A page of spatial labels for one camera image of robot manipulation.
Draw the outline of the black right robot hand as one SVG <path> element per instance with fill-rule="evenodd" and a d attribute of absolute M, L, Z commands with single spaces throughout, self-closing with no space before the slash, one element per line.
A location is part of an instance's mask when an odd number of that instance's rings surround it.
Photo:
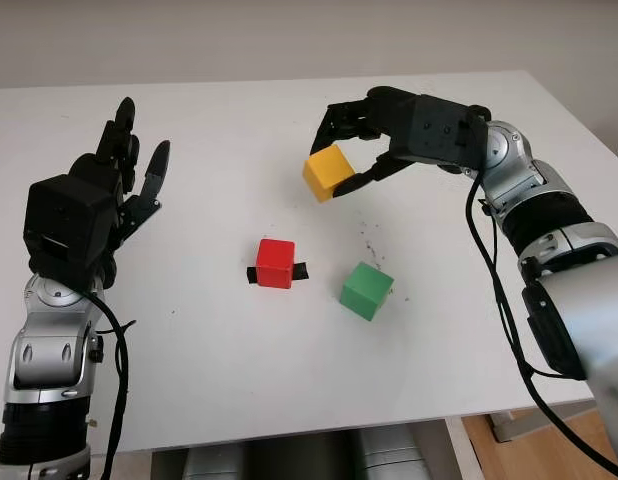
<path fill-rule="evenodd" d="M 408 123 L 407 108 L 413 105 L 416 95 L 394 87 L 378 86 L 367 92 L 362 100 L 330 104 L 318 127 L 310 153 L 330 147 L 336 141 L 359 138 L 377 140 L 382 135 L 397 139 Z M 355 173 L 339 182 L 332 197 L 352 193 L 372 181 L 383 180 L 412 164 L 390 150 L 378 156 L 373 166 Z"/>

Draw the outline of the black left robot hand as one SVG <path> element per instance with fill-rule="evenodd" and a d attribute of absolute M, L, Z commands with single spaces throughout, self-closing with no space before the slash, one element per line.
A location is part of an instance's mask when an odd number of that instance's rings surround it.
<path fill-rule="evenodd" d="M 171 143 L 164 140 L 153 152 L 138 194 L 132 192 L 140 142 L 133 133 L 135 103 L 129 97 L 106 122 L 93 154 L 74 161 L 69 176 L 79 181 L 79 205 L 85 216 L 80 231 L 70 237 L 69 285 L 79 290 L 98 278 L 104 288 L 115 281 L 114 252 L 160 207 L 158 193 L 166 177 Z"/>

